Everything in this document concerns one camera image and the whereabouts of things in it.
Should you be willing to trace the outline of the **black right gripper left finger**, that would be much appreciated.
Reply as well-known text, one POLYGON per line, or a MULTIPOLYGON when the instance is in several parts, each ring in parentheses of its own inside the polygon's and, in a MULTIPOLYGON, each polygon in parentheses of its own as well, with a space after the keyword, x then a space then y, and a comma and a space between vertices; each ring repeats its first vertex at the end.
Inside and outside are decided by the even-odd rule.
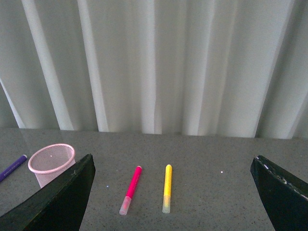
POLYGON ((85 155, 26 201, 0 218, 2 231, 78 231, 95 176, 85 155))

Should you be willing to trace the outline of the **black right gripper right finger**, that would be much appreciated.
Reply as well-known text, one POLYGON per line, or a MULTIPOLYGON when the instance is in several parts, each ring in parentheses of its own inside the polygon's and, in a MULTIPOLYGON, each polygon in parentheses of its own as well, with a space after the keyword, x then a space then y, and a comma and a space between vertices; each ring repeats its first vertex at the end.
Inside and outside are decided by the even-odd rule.
POLYGON ((250 172, 259 197, 276 231, 308 229, 308 184, 259 155, 250 172))

